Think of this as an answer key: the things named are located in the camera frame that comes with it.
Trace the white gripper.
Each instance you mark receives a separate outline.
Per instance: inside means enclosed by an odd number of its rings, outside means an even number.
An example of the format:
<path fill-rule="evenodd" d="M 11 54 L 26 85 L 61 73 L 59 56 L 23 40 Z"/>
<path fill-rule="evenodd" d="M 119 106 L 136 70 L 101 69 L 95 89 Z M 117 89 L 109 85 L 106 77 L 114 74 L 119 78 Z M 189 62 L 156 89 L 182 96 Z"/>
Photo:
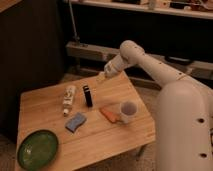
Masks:
<path fill-rule="evenodd" d="M 116 55 L 105 66 L 104 70 L 97 75 L 98 81 L 106 81 L 119 75 L 129 66 L 127 60 L 120 55 Z"/>

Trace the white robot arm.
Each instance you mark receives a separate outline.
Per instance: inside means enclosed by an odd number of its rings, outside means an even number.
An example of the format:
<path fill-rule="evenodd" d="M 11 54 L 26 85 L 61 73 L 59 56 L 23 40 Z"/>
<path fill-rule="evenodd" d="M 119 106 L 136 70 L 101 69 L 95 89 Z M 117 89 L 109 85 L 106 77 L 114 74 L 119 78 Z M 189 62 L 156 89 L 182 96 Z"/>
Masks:
<path fill-rule="evenodd" d="M 155 118 L 156 171 L 213 171 L 213 89 L 148 55 L 131 40 L 121 43 L 101 78 L 134 65 L 161 87 Z"/>

